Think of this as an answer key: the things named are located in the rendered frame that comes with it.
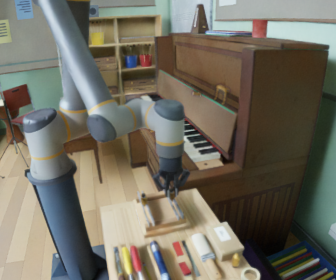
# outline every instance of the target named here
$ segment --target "blue marker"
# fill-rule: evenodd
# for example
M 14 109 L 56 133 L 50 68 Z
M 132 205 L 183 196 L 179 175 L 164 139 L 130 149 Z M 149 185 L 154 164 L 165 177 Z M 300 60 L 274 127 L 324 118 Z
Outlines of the blue marker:
M 156 264 L 158 265 L 161 280 L 171 280 L 171 277 L 168 274 L 167 267 L 165 266 L 163 256 L 160 252 L 159 245 L 156 241 L 150 243 L 151 251 L 154 254 Z

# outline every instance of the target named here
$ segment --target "wooden piano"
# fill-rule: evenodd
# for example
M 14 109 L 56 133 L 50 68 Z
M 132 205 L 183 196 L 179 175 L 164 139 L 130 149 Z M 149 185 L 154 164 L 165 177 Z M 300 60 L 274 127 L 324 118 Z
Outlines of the wooden piano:
M 157 95 L 150 98 L 182 102 L 187 117 L 183 165 L 191 175 L 183 189 L 197 188 L 242 242 L 254 239 L 267 255 L 283 249 L 310 153 L 329 47 L 193 34 L 157 37 L 155 43 Z M 132 166 L 147 164 L 155 174 L 154 133 L 136 131 L 129 140 Z

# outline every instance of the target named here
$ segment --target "red container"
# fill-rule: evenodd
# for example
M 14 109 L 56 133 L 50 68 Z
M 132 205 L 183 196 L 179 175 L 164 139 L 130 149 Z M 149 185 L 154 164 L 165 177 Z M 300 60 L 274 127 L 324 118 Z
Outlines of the red container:
M 252 37 L 266 38 L 267 37 L 268 20 L 254 19 L 252 21 Z
M 141 61 L 142 67 L 149 67 L 152 65 L 152 55 L 151 54 L 140 54 L 139 60 Z

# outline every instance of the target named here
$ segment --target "gray robot arm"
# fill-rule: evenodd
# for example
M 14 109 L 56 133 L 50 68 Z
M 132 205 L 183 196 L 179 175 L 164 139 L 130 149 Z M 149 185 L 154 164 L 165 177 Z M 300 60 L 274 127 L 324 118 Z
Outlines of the gray robot arm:
M 139 128 L 156 132 L 160 171 L 155 182 L 169 193 L 189 176 L 182 169 L 184 108 L 173 100 L 133 99 L 118 106 L 89 51 L 88 3 L 35 0 L 46 17 L 62 54 L 63 89 L 60 110 L 45 109 L 24 120 L 32 156 L 31 176 L 52 180 L 72 169 L 63 144 L 88 132 L 99 142 L 114 140 Z

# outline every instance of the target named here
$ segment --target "red tool handle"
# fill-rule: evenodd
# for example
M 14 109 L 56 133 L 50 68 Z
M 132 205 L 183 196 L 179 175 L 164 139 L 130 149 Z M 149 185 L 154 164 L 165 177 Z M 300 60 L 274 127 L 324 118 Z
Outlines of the red tool handle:
M 136 246 L 130 247 L 130 253 L 132 254 L 132 262 L 134 270 L 137 272 L 142 271 L 142 263 L 141 259 L 139 258 L 137 247 Z

